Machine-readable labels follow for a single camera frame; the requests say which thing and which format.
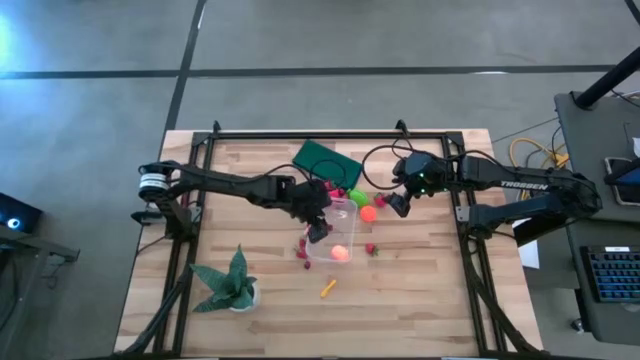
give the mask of orange ball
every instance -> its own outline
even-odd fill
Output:
[[[342,245],[335,245],[331,248],[331,257],[334,260],[347,261],[349,260],[349,250]]]
[[[363,206],[362,209],[360,209],[360,217],[364,222],[376,221],[376,208],[371,205]]]

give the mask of green ball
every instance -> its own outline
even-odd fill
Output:
[[[358,205],[358,207],[369,205],[369,198],[360,190],[349,190],[347,195],[349,196],[349,199],[353,200]]]

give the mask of white pot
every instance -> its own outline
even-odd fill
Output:
[[[251,286],[253,287],[253,305],[244,309],[236,309],[234,307],[230,307],[229,310],[233,312],[249,312],[253,311],[253,309],[257,308],[258,305],[260,305],[260,288],[258,287],[258,285],[256,285],[255,282],[251,284]]]

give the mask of blue light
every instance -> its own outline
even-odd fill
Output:
[[[20,226],[20,220],[16,218],[9,219],[9,221],[7,221],[7,226],[9,229],[15,230]]]

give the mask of concrete floor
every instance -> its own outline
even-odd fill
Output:
[[[4,0],[0,71],[178,69],[195,5]],[[209,1],[192,68],[613,64],[638,35],[622,0]],[[402,118],[413,128],[488,128],[508,162],[510,134],[554,118],[554,94],[601,75],[190,79],[176,127],[389,128]],[[157,157],[174,87],[175,79],[0,80],[0,191],[45,210],[48,239],[82,249],[54,290],[39,289],[15,358],[111,352],[140,231],[129,218],[143,206],[136,168]],[[634,75],[619,90],[639,88]],[[548,144],[557,126],[517,137]],[[527,151],[518,149],[519,161]],[[574,334],[571,292],[531,290],[552,353],[637,352]]]

